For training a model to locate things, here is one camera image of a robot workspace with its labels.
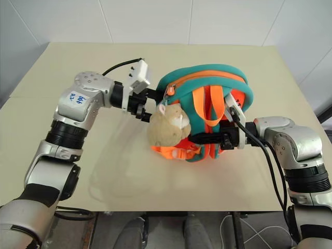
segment grout line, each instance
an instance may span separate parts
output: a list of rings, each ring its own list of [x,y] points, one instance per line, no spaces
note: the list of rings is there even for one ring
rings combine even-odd
[[[271,30],[272,30],[272,28],[273,28],[273,26],[274,26],[274,23],[275,23],[276,19],[278,18],[279,13],[280,13],[280,11],[281,11],[281,9],[282,9],[282,6],[284,6],[284,3],[285,3],[285,2],[286,2],[286,0],[284,0],[284,1],[282,2],[281,6],[280,6],[280,9],[279,9],[278,13],[276,14],[276,16],[275,16],[275,18],[274,18],[274,21],[272,22],[272,25],[271,25],[271,27],[270,27],[270,29],[269,29],[269,31],[268,31],[268,34],[266,35],[266,37],[265,37],[265,39],[264,39],[264,41],[263,41],[263,43],[262,43],[262,46],[264,46],[264,43],[266,42],[266,40],[267,40],[269,34],[271,33]]]
[[[332,47],[328,50],[328,52],[320,59],[320,61],[318,61],[318,63],[313,67],[312,70],[310,70],[310,72],[308,72],[308,74],[303,78],[303,80],[301,80],[301,82],[299,83],[299,86],[304,82],[304,80],[306,78],[308,78],[308,76],[316,69],[316,67],[325,59],[325,57],[332,51]]]
[[[23,20],[23,18],[21,17],[21,15],[19,14],[19,12],[17,11],[17,9],[15,8],[14,4],[8,0],[8,2],[10,3],[10,5],[12,6],[12,8],[14,9],[14,11],[16,12],[16,14],[19,16],[19,18],[21,19],[21,21],[23,22],[24,26],[26,27],[26,29],[29,31],[29,33],[31,34],[31,36],[35,39],[35,41],[37,42],[37,44],[40,46],[40,42],[37,40],[36,36],[32,33],[31,29],[29,28],[29,26],[27,25],[27,23]]]
[[[190,15],[189,15],[189,32],[188,32],[188,45],[190,44],[190,33],[191,33],[191,16],[192,16],[192,6],[193,6],[193,0],[191,0],[191,3],[190,3]]]
[[[109,29],[109,26],[108,26],[108,23],[107,23],[106,16],[105,16],[105,13],[104,13],[104,9],[103,9],[102,3],[100,2],[100,0],[98,0],[98,3],[99,3],[99,6],[100,6],[100,10],[102,11],[102,15],[103,15],[103,18],[104,18],[104,21],[105,21],[105,24],[106,24],[106,28],[107,28],[107,31],[108,31],[108,35],[109,35],[110,41],[112,43],[114,43],[112,34],[110,33],[110,29]]]

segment plush toy ear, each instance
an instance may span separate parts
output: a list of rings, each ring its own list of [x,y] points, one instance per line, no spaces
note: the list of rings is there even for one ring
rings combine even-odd
[[[163,115],[165,115],[166,106],[163,105],[163,104],[160,104],[158,108],[159,108],[160,112],[161,112]]]

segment backpack handle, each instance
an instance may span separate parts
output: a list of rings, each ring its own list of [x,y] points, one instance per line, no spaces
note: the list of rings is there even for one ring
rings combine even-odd
[[[205,121],[208,126],[216,126],[222,119],[225,112],[224,94],[222,86],[210,86],[212,106],[216,112],[217,119],[208,120],[204,111],[204,87],[192,91],[193,105],[197,115]]]

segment gray pants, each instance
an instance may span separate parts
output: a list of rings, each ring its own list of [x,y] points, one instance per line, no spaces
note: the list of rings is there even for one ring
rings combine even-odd
[[[143,249],[142,234],[144,222],[141,218],[131,220],[126,224],[113,249]],[[186,249],[213,249],[209,235],[199,219],[188,216],[184,225]]]

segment white cable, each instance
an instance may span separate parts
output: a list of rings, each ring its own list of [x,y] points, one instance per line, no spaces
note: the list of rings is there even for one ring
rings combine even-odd
[[[280,228],[282,230],[284,230],[288,235],[289,235],[289,238],[290,238],[290,246],[293,246],[293,239],[292,239],[292,236],[289,234],[289,232],[283,228],[283,227],[280,227],[280,226],[268,226],[268,227],[265,227],[263,228],[262,230],[260,230],[258,233],[254,234],[253,236],[251,236],[249,239],[247,239],[246,241],[244,241],[244,244],[247,243],[249,240],[255,238],[257,235],[261,234],[262,232],[264,232],[265,230],[269,229],[269,228]]]
[[[231,216],[231,215],[226,215],[226,216],[223,218],[222,222],[220,223],[220,227],[219,227],[220,239],[221,239],[221,241],[222,241],[222,249],[224,249],[224,240],[223,240],[223,236],[222,236],[222,226],[223,226],[224,221],[225,221],[226,218],[228,218],[228,217],[232,217],[232,216]]]
[[[243,219],[240,219],[240,220],[241,220],[243,223],[245,223],[247,226],[249,226],[249,227],[250,227],[250,228],[256,233],[256,235],[260,237],[260,239],[265,243],[265,245],[268,246],[268,248],[272,249],[272,247],[270,247],[269,243],[266,242],[265,239],[263,239],[263,237],[262,237],[262,236],[256,231],[255,228],[253,228],[252,225],[250,225],[248,222],[246,222],[246,221],[243,220]]]
[[[232,217],[231,215],[226,215],[222,222],[220,223],[220,227],[219,227],[219,234],[220,234],[220,239],[222,241],[222,249],[224,249],[224,239],[223,239],[223,235],[222,235],[222,226],[223,226],[223,223],[225,222],[226,218],[228,217]],[[268,227],[265,227],[263,228],[262,230],[260,230],[259,232],[257,232],[257,230],[255,228],[253,228],[253,226],[251,226],[248,222],[246,222],[245,220],[243,219],[240,219],[242,222],[244,222],[248,227],[250,227],[256,234],[251,236],[249,239],[247,239],[246,241],[244,241],[244,244],[247,243],[248,241],[250,241],[251,239],[253,239],[254,237],[256,236],[259,236],[260,239],[266,244],[266,246],[270,249],[272,249],[272,247],[263,239],[263,237],[260,235],[263,231],[269,229],[269,228],[281,228],[282,230],[284,230],[290,237],[290,243],[291,243],[291,246],[293,246],[293,239],[292,239],[292,236],[289,234],[289,232],[283,228],[283,227],[280,227],[280,226],[268,226]]]

